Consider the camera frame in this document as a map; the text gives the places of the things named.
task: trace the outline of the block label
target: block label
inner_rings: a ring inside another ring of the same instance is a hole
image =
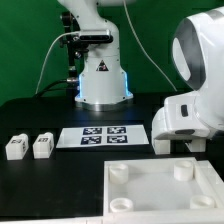
[[[107,134],[125,134],[127,133],[125,127],[109,127],[107,128]]]
[[[126,135],[119,135],[119,136],[107,136],[107,143],[114,143],[114,144],[122,144],[128,143],[128,138]]]
[[[101,144],[101,140],[102,140],[101,136],[83,137],[81,141],[81,145]]]
[[[14,139],[11,141],[12,144],[19,144],[22,142],[22,139]]]
[[[83,135],[100,135],[102,134],[102,128],[84,128]]]
[[[40,138],[38,142],[47,142],[49,138]]]

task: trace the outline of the white paper sheet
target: white paper sheet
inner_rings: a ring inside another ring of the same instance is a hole
[[[57,148],[149,144],[143,125],[64,128]]]

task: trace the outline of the white robot housing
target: white robot housing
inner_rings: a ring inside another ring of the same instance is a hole
[[[152,122],[156,154],[170,153],[170,140],[191,140],[192,152],[224,131],[224,7],[184,19],[173,40],[174,64],[192,92],[168,97]]]
[[[97,12],[98,6],[121,5],[123,0],[58,0],[76,18],[77,38],[111,37],[111,43],[91,44],[85,54],[85,67],[79,76],[78,107],[95,111],[120,108],[133,98],[128,91],[127,74],[120,65],[119,30]]]

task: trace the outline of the black cable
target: black cable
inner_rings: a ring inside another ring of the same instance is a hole
[[[64,88],[57,88],[57,89],[47,89],[47,90],[42,90],[41,92],[39,92],[38,94],[36,94],[34,96],[34,98],[39,98],[41,96],[43,96],[46,92],[53,92],[53,91],[60,91],[60,90],[66,90],[67,87]]]
[[[50,91],[51,87],[56,86],[56,85],[61,84],[61,83],[67,83],[67,80],[66,79],[61,79],[61,80],[55,81],[55,82],[51,83],[50,85],[48,85],[47,87],[45,87],[39,93],[35,94],[33,97],[34,98],[41,97],[45,92]]]

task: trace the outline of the warning label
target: warning label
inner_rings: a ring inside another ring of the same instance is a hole
[[[98,72],[107,72],[107,71],[109,71],[109,70],[108,70],[106,64],[104,63],[104,61],[102,60],[102,61],[100,62],[100,65],[98,66],[98,68],[97,68],[96,71],[98,71]]]

